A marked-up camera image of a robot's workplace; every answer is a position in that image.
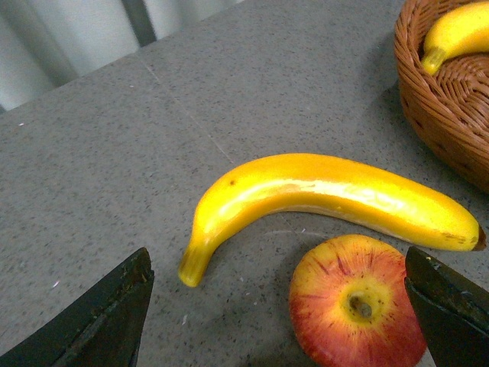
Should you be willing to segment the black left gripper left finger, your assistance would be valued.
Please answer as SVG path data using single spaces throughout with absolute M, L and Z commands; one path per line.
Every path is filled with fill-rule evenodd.
M 1 357 L 3 366 L 135 366 L 154 286 L 140 248 L 49 323 Z

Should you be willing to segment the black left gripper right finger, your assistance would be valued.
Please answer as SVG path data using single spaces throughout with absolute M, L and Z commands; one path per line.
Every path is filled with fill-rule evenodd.
M 404 281 L 437 366 L 488 365 L 488 292 L 411 246 Z

